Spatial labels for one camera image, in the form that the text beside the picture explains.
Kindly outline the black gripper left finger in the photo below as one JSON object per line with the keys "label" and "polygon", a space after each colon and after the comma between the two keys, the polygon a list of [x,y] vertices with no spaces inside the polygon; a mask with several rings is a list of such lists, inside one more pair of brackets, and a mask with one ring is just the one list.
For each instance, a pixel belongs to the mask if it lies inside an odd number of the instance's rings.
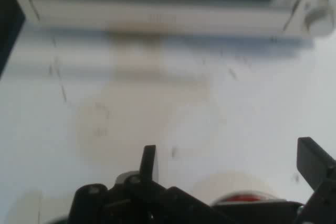
{"label": "black gripper left finger", "polygon": [[68,223],[225,223],[210,206],[154,181],[156,147],[144,147],[140,168],[111,189],[102,184],[75,193]]}

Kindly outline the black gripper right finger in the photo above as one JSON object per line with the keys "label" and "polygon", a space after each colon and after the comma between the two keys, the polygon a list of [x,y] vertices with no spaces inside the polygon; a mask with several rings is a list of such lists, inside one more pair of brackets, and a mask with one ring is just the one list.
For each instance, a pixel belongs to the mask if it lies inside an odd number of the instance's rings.
{"label": "black gripper right finger", "polygon": [[310,137],[298,138],[297,170],[313,194],[296,223],[335,223],[335,160]]}

